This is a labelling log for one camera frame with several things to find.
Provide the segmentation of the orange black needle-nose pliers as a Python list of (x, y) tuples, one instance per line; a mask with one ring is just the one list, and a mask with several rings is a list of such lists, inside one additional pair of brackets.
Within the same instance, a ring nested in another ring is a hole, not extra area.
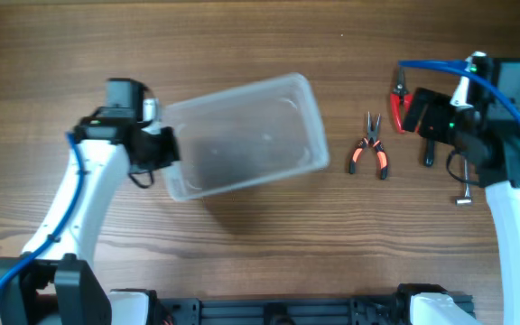
[(357, 143), (356, 148), (351, 154), (348, 162), (348, 173), (355, 174), (357, 171), (357, 164), (360, 155), (367, 149), (372, 148), (375, 151), (378, 162), (378, 178), (385, 180), (388, 176), (388, 157), (385, 152), (382, 141), (378, 138), (381, 126), (381, 115), (372, 116), (370, 112), (367, 113), (366, 134)]

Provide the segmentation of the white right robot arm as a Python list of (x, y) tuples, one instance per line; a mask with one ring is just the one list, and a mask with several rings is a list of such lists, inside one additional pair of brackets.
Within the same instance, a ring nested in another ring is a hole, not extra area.
[(520, 125), (491, 98), (455, 107), (450, 96), (418, 88), (402, 128), (451, 145), (474, 166), (497, 234), (504, 322), (520, 324)]

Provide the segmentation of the red handled snips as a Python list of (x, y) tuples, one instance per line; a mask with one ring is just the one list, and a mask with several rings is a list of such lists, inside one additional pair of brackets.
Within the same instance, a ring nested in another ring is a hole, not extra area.
[(407, 113), (413, 101), (413, 95), (406, 86), (404, 68), (399, 67), (396, 72), (395, 84), (389, 96), (391, 113), (398, 134), (404, 134), (403, 114)]

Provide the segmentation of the clear plastic container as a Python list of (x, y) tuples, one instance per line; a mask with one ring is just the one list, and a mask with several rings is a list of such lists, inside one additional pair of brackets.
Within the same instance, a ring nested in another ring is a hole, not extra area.
[(300, 73), (171, 104), (162, 120), (180, 156), (162, 171), (177, 201), (316, 172), (330, 161), (316, 97)]

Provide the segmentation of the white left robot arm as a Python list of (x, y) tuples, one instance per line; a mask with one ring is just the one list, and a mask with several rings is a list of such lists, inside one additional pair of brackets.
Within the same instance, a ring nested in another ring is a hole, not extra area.
[(18, 257), (0, 258), (3, 324), (170, 324), (153, 290), (105, 292), (92, 269), (107, 208), (126, 177), (177, 158), (172, 130), (78, 126), (50, 210)]

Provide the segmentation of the silver metal wrench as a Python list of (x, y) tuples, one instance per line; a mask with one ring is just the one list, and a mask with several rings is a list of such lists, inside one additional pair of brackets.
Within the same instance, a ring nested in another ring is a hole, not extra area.
[(470, 186), (469, 186), (469, 163), (466, 159), (462, 160), (463, 162), (463, 186), (464, 186), (464, 192), (462, 196), (459, 196), (455, 199), (455, 204), (457, 206), (468, 206), (473, 203), (473, 199), (471, 196)]

